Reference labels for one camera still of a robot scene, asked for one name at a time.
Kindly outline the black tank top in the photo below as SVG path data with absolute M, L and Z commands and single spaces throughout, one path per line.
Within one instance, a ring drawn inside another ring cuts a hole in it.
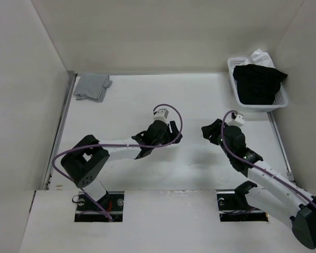
M 271 105 L 288 75 L 255 64 L 237 65 L 233 71 L 239 100 L 246 105 Z

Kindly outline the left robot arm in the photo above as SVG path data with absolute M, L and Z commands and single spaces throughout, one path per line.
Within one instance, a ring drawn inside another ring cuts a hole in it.
M 89 195 L 91 206 L 102 210 L 107 206 L 109 192 L 95 181 L 107 162 L 143 159 L 154 149 L 178 144 L 181 139 L 181 130 L 175 121 L 165 123 L 161 120 L 154 120 L 147 130 L 121 141 L 101 144 L 90 134 L 65 153 L 61 166 L 76 187 Z

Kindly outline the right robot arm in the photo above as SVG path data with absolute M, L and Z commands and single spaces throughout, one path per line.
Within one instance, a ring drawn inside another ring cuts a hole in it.
M 217 119 L 201 128 L 202 135 L 222 148 L 231 166 L 247 181 L 235 188 L 239 208 L 260 209 L 285 224 L 306 248 L 316 249 L 316 196 L 277 174 L 255 151 L 234 121 Z

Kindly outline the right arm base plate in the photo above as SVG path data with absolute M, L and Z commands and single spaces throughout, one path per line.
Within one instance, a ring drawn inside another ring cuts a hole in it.
M 219 219 L 221 222 L 268 222 L 268 214 L 249 206 L 234 191 L 218 191 Z

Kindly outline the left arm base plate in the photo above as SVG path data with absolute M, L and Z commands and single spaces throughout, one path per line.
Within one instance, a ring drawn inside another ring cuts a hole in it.
M 124 192 L 109 192 L 98 203 L 106 210 L 112 219 L 104 216 L 97 207 L 83 192 L 79 192 L 72 198 L 76 204 L 75 222 L 122 222 L 124 210 Z

